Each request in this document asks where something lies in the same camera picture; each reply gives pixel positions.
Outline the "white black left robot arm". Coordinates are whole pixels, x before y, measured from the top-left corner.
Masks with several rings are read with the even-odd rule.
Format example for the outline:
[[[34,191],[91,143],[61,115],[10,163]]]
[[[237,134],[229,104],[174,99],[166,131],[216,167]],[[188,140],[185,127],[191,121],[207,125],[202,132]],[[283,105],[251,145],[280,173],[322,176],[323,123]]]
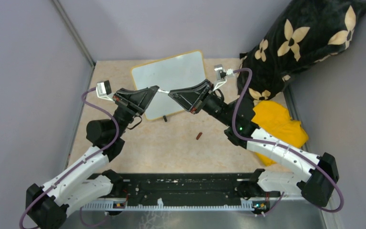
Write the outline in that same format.
[[[124,185],[117,180],[116,172],[107,170],[93,180],[89,177],[121,153],[125,143],[121,136],[135,118],[144,114],[158,90],[155,85],[137,91],[121,88],[112,94],[110,86],[101,82],[83,92],[82,102],[103,112],[108,119],[87,124],[86,138],[92,146],[83,156],[50,181],[27,189],[19,228],[24,228],[24,219],[29,216],[38,229],[58,229],[73,212],[81,211],[89,202],[108,194],[119,197]]]

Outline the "white marker pen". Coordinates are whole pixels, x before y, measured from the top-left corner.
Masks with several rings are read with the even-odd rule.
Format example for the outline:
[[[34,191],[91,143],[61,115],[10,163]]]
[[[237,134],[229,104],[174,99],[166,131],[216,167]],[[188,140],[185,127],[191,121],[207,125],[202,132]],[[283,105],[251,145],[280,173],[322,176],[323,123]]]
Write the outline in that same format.
[[[160,93],[164,93],[164,94],[169,94],[169,93],[170,93],[169,91],[162,90],[162,89],[158,89],[158,92],[160,92]]]

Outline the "red marker cap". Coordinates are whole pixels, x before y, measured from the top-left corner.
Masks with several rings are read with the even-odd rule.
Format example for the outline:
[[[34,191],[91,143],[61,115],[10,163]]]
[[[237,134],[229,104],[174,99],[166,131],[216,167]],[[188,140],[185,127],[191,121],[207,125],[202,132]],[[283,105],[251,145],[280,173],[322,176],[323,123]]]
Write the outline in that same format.
[[[199,138],[202,136],[202,132],[200,132],[197,136],[196,136],[196,140],[199,140]]]

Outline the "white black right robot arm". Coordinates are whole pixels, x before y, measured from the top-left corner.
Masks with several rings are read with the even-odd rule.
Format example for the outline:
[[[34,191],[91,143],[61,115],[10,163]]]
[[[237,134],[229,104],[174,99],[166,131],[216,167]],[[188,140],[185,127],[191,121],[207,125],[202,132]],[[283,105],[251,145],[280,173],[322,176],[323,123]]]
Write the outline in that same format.
[[[326,212],[339,212],[345,203],[337,185],[339,172],[336,159],[329,153],[321,156],[306,152],[268,133],[251,118],[255,115],[250,102],[245,102],[245,90],[239,98],[226,104],[208,80],[189,88],[171,90],[168,96],[184,110],[197,114],[205,111],[228,128],[225,135],[235,146],[260,153],[290,169],[289,173],[262,171],[249,184],[252,195],[279,191],[302,196]]]

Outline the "yellow framed whiteboard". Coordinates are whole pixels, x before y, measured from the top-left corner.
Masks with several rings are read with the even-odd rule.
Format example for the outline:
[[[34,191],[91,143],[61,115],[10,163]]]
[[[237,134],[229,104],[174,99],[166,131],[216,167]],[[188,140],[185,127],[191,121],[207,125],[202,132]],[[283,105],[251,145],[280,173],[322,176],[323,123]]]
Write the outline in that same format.
[[[130,73],[137,90],[156,85],[162,90],[171,91],[195,86],[206,79],[200,50],[140,64],[132,67]],[[147,120],[153,121],[183,110],[167,94],[157,92],[144,115]]]

